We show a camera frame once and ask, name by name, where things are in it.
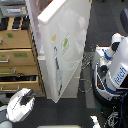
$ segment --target white container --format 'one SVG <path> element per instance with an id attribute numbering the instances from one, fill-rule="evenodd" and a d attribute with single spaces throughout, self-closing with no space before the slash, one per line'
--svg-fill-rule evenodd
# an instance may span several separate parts
<path id="1" fill-rule="evenodd" d="M 54 0 L 38 16 L 54 102 L 83 58 L 90 9 L 89 0 Z"/>

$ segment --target white robot part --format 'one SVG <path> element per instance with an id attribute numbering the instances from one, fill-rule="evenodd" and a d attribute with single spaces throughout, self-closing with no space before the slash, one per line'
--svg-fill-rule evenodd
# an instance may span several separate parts
<path id="1" fill-rule="evenodd" d="M 116 33 L 112 36 L 112 39 L 111 39 L 111 45 L 115 42 L 121 42 L 125 37 L 120 35 L 119 33 Z"/>
<path id="2" fill-rule="evenodd" d="M 128 74 L 128 37 L 125 37 L 118 46 L 113 61 L 109 67 L 110 80 L 119 89 Z"/>
<path id="3" fill-rule="evenodd" d="M 32 111 L 35 98 L 31 97 L 29 100 L 26 100 L 30 91 L 31 89 L 24 88 L 11 97 L 7 106 L 7 118 L 11 122 L 23 121 Z"/>
<path id="4" fill-rule="evenodd" d="M 124 36 L 120 35 L 119 33 L 116 33 L 112 36 L 111 39 L 111 46 L 104 51 L 105 58 L 109 61 L 112 59 L 113 55 L 115 54 L 115 51 L 119 45 L 119 43 L 124 39 Z"/>
<path id="5" fill-rule="evenodd" d="M 128 37 L 114 34 L 110 47 L 96 48 L 92 69 L 94 70 L 94 91 L 107 101 L 120 99 L 128 89 Z"/>

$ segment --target wire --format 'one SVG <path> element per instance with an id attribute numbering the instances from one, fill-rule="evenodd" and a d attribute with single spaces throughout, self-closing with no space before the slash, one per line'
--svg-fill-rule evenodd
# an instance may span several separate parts
<path id="1" fill-rule="evenodd" d="M 82 93 L 87 93 L 87 92 L 89 92 L 89 91 L 92 89 L 92 83 L 91 83 L 89 80 L 85 80 L 85 79 L 80 79 L 80 80 L 84 80 L 84 81 L 89 82 L 89 83 L 90 83 L 90 85 L 91 85 L 91 87 L 90 87 L 87 91 L 83 91 L 83 90 L 80 88 L 80 86 L 79 86 L 79 87 L 78 87 L 78 88 L 79 88 L 79 90 L 80 90 Z"/>
<path id="2" fill-rule="evenodd" d="M 105 3 L 107 0 L 97 0 L 99 3 Z"/>
<path id="3" fill-rule="evenodd" d="M 124 101 L 124 98 L 125 98 L 125 96 L 126 96 L 127 93 L 128 93 L 128 90 L 126 90 L 126 92 L 124 93 L 123 98 L 122 98 L 122 101 L 121 101 L 120 122 L 119 122 L 118 128 L 120 128 L 120 125 L 121 125 L 123 101 Z"/>
<path id="4" fill-rule="evenodd" d="M 109 127 L 114 128 L 114 126 L 118 123 L 118 121 L 115 122 L 115 120 L 118 120 L 118 112 L 111 113 L 104 124 L 104 128 L 106 128 L 107 123 Z"/>

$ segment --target drawer handle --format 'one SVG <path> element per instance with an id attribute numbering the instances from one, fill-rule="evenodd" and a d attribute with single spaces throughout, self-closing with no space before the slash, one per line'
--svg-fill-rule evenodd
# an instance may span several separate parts
<path id="1" fill-rule="evenodd" d="M 16 70 L 14 70 L 14 72 L 3 72 L 3 73 L 0 73 L 0 75 L 13 75 L 13 74 L 16 74 Z"/>
<path id="2" fill-rule="evenodd" d="M 4 85 L 1 87 L 1 92 L 17 92 L 19 91 L 20 87 L 18 86 L 17 90 L 3 90 Z"/>
<path id="3" fill-rule="evenodd" d="M 0 61 L 0 63 L 8 63 L 9 59 L 5 60 L 5 61 Z"/>

